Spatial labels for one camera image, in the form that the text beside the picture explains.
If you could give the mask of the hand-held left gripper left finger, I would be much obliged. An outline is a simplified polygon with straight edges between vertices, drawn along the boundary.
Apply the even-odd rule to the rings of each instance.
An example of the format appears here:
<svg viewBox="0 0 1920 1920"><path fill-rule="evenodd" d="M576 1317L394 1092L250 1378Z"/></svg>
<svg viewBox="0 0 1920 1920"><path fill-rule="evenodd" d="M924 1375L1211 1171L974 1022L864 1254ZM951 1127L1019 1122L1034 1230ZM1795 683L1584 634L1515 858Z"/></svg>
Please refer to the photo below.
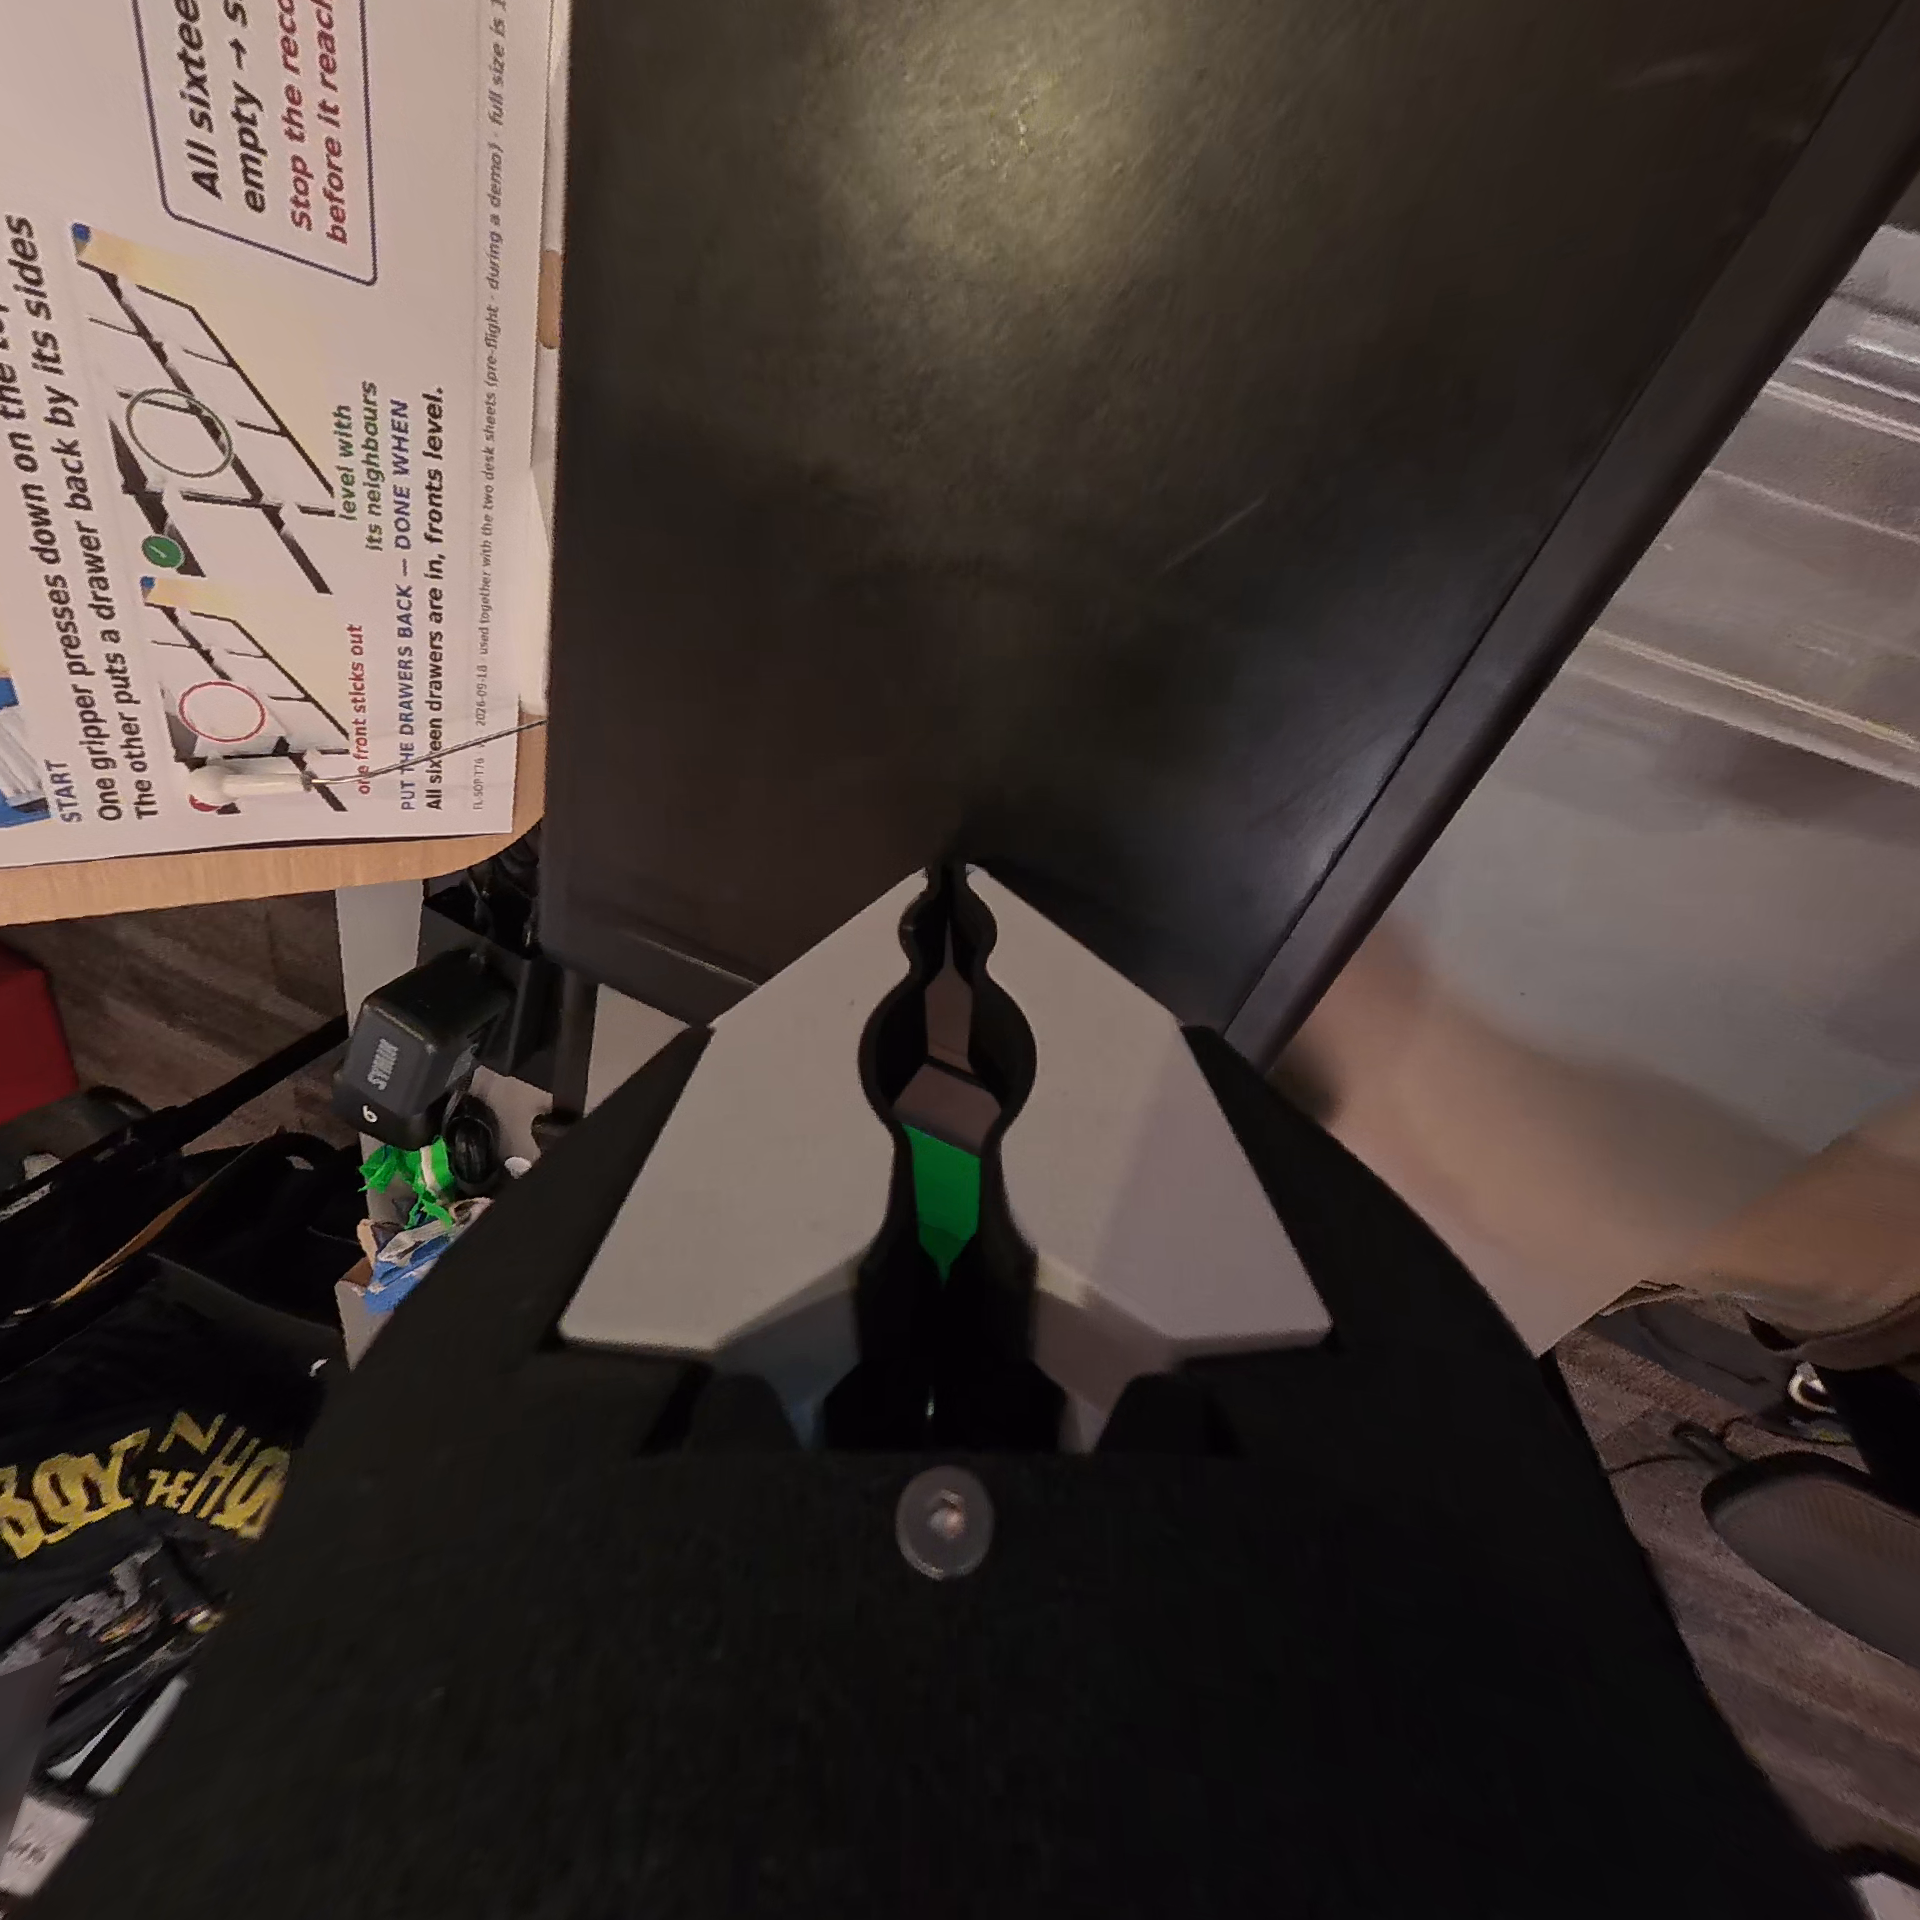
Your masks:
<svg viewBox="0 0 1920 1920"><path fill-rule="evenodd" d="M561 1317L569 1347L856 1367L858 1263L897 1164L858 1047L911 975L902 924L926 890L911 874L713 1022Z"/></svg>

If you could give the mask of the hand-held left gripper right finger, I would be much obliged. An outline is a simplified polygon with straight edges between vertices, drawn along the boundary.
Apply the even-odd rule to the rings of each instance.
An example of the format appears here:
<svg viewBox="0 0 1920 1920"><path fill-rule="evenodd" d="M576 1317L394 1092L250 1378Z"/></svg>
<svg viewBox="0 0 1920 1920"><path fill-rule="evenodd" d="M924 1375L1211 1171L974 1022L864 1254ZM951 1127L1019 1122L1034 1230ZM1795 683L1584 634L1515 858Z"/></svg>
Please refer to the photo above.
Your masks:
<svg viewBox="0 0 1920 1920"><path fill-rule="evenodd" d="M1178 1016L984 868L967 890L1036 1043L1000 1166L1064 1443L1090 1450L1139 1375L1320 1347L1330 1314Z"/></svg>

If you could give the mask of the green plastic bin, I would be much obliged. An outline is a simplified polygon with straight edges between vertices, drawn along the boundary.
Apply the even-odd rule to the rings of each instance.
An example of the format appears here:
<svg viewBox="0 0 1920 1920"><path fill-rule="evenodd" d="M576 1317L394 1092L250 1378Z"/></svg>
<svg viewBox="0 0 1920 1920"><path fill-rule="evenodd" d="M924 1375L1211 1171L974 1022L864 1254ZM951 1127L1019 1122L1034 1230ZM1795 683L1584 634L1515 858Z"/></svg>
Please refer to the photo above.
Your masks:
<svg viewBox="0 0 1920 1920"><path fill-rule="evenodd" d="M919 1245L948 1280L982 1220L982 1157L919 1124L904 1130L915 1187Z"/></svg>

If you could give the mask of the black drawer cabinet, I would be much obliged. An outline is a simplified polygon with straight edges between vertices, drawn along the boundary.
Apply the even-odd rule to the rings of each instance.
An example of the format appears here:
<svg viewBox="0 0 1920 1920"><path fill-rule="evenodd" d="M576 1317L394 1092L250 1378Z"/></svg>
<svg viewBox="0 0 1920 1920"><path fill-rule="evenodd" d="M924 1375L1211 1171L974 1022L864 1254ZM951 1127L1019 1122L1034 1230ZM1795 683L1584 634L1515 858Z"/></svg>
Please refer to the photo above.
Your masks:
<svg viewBox="0 0 1920 1920"><path fill-rule="evenodd" d="M545 934L1271 1062L1916 174L1916 4L574 4Z"/></svg>

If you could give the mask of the green tape scrap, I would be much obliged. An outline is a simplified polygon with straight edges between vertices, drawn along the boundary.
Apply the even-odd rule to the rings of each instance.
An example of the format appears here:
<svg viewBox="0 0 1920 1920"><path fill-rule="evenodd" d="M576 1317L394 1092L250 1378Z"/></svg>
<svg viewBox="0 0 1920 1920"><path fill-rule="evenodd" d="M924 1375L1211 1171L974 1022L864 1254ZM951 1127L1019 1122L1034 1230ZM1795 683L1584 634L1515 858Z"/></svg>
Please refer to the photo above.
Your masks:
<svg viewBox="0 0 1920 1920"><path fill-rule="evenodd" d="M377 1227L455 1226L465 1196L444 1138L422 1148L375 1142L360 1173L369 1216Z"/></svg>

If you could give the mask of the black plastic device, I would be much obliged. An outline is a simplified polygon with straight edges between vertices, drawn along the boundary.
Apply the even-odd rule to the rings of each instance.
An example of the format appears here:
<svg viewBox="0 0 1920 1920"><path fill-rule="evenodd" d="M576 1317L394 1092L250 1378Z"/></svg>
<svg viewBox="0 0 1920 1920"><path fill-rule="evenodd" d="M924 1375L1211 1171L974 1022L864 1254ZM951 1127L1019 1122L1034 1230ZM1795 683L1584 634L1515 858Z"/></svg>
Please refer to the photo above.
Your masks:
<svg viewBox="0 0 1920 1920"><path fill-rule="evenodd" d="M512 983L497 962L475 948L434 952L361 1004L332 1109L380 1146L428 1148L510 1007Z"/></svg>

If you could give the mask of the black printed shirt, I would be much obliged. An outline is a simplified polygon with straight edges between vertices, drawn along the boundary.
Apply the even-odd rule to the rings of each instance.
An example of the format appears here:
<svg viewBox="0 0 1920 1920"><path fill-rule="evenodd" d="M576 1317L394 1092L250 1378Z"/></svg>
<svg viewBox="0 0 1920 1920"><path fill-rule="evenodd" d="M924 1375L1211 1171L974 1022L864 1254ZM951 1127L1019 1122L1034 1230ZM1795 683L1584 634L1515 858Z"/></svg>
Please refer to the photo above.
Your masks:
<svg viewBox="0 0 1920 1920"><path fill-rule="evenodd" d="M324 1404L322 1365L132 1300L6 1381L6 1674L56 1715L178 1668L217 1626Z"/></svg>

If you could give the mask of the red item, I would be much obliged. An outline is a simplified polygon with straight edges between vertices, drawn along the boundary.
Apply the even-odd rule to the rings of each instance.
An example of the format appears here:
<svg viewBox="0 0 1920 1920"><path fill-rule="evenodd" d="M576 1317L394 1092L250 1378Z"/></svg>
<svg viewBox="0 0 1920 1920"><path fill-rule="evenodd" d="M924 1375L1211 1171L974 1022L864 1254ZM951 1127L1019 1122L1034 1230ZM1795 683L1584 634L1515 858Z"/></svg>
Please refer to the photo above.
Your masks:
<svg viewBox="0 0 1920 1920"><path fill-rule="evenodd" d="M80 1091L49 974L2 948L2 1109L10 1124Z"/></svg>

